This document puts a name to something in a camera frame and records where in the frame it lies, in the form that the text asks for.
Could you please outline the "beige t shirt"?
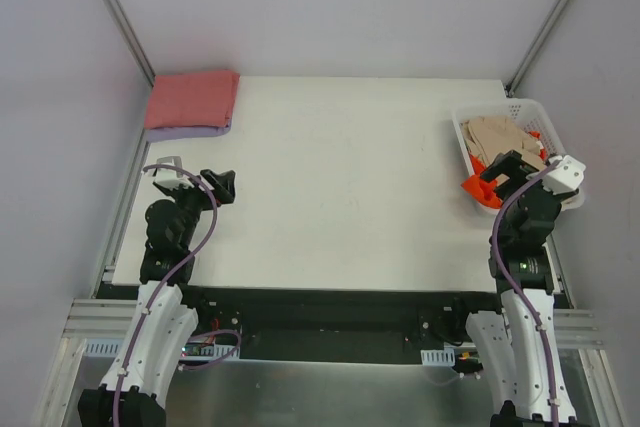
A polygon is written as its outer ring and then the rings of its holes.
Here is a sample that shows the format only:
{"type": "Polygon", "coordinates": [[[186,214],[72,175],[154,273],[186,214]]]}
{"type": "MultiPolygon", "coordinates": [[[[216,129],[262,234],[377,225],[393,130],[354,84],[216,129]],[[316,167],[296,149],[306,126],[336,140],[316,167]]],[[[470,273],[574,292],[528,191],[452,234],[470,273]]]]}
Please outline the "beige t shirt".
{"type": "Polygon", "coordinates": [[[469,153],[485,167],[510,151],[519,153],[536,170],[545,167],[542,143],[505,115],[472,118],[461,124],[461,132],[469,153]]]}

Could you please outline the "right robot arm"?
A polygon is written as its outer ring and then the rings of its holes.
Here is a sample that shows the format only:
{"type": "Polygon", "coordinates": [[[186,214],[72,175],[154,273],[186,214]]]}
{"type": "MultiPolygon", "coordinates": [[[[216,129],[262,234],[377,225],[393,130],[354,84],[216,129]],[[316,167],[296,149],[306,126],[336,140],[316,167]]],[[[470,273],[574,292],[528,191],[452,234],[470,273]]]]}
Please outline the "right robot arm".
{"type": "Polygon", "coordinates": [[[505,176],[493,222],[489,268],[499,310],[465,307],[450,316],[452,334],[472,341],[486,375],[493,426],[576,426],[554,328],[554,285],[545,249],[565,200],[579,192],[585,167],[555,156],[538,170],[522,155],[497,156],[481,174],[505,176]]]}

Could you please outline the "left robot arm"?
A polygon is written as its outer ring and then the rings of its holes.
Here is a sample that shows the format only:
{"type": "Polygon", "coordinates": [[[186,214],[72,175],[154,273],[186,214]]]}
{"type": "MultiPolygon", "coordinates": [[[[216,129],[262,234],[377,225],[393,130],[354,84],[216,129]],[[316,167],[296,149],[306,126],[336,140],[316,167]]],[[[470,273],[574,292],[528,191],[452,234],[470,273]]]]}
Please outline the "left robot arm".
{"type": "Polygon", "coordinates": [[[145,211],[145,250],[131,322],[113,363],[95,389],[82,391],[84,426],[164,426],[166,397],[183,349],[210,327],[211,312],[184,292],[199,246],[191,244],[201,215],[216,214],[236,197],[234,171],[148,166],[163,197],[145,211]]]}

